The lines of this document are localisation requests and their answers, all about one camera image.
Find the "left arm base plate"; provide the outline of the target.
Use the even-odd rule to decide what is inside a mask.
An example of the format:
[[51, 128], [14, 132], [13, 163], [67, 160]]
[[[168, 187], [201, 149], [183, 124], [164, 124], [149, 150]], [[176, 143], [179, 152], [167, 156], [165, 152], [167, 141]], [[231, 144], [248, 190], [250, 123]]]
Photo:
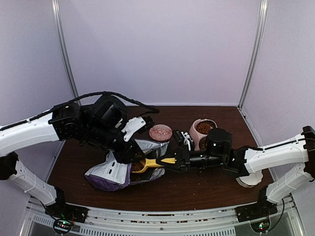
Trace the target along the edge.
[[52, 205], [43, 205], [45, 213], [53, 219], [63, 219], [70, 222], [85, 223], [88, 216], [88, 209], [82, 206], [75, 206], [71, 204], [54, 203]]

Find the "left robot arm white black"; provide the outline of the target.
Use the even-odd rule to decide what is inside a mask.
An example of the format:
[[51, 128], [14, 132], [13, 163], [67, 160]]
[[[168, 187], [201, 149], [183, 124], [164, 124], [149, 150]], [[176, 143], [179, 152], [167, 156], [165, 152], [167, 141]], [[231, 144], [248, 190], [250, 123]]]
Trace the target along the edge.
[[0, 178], [15, 182], [59, 218], [67, 218], [71, 208], [65, 202], [64, 192], [29, 171], [16, 150], [76, 139], [81, 146], [110, 150], [117, 162], [129, 164], [144, 155], [132, 136], [145, 125], [141, 116], [127, 119], [125, 104], [110, 94], [102, 95], [90, 105], [81, 106], [75, 101], [57, 105], [30, 119], [1, 127]]

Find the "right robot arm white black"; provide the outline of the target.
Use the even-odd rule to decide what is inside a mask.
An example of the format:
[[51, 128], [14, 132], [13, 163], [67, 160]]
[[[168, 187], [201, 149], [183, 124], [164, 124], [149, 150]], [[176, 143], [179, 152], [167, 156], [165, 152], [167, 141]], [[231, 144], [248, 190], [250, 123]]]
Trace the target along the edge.
[[259, 201], [252, 206], [252, 212], [262, 217], [271, 209], [271, 204], [277, 204], [306, 182], [314, 181], [315, 130], [305, 126], [302, 133], [282, 142], [233, 149], [232, 134], [213, 128], [206, 136], [205, 150], [180, 147], [157, 158], [156, 162], [179, 173], [187, 173], [192, 168], [222, 167], [245, 187], [258, 185], [264, 169], [294, 163], [283, 177], [260, 190]]

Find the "yellow plastic scoop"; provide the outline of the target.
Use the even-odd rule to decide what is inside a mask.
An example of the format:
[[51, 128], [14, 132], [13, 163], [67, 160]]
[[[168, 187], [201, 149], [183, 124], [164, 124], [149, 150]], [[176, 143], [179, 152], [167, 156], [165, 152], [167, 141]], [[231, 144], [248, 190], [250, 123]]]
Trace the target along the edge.
[[166, 164], [175, 164], [175, 158], [165, 158], [162, 159], [162, 164], [158, 164], [156, 159], [145, 159], [131, 165], [131, 173], [133, 174], [142, 174], [146, 172], [148, 168], [161, 168]]

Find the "purple pet food bag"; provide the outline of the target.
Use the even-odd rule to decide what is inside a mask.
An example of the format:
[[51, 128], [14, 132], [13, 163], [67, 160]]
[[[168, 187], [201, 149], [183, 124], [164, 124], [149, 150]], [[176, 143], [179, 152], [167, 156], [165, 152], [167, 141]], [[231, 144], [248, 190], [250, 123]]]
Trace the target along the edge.
[[[136, 142], [150, 159], [164, 155], [169, 145], [169, 142], [160, 143], [142, 139], [137, 139]], [[118, 163], [113, 152], [110, 151], [105, 157], [105, 162], [88, 169], [84, 177], [94, 189], [114, 192], [128, 186], [156, 180], [165, 174], [164, 168], [148, 168], [141, 174], [132, 173], [134, 165], [134, 163]]]

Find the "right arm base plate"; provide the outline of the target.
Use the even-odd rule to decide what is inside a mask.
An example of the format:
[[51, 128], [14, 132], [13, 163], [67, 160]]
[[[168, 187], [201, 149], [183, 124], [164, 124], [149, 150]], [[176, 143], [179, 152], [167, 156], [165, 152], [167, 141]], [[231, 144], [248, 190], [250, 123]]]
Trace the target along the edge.
[[252, 221], [278, 212], [276, 204], [254, 203], [235, 208], [238, 222]]

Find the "brown pet food kibble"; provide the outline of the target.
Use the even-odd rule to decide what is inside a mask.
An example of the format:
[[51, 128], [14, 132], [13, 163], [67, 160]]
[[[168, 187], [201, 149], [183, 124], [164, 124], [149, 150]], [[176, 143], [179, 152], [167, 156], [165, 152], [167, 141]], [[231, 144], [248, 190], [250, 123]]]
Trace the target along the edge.
[[[189, 133], [181, 132], [181, 135], [184, 138], [182, 144], [187, 145], [188, 149], [194, 148], [195, 151], [205, 150], [206, 136], [211, 129], [216, 127], [216, 123], [210, 119], [197, 119], [191, 125]], [[165, 168], [166, 164], [175, 165], [175, 158], [165, 158], [162, 160], [162, 164], [156, 163], [156, 157], [151, 159], [146, 158], [140, 162], [133, 163], [131, 172], [134, 174], [141, 174], [144, 173], [148, 168]]]

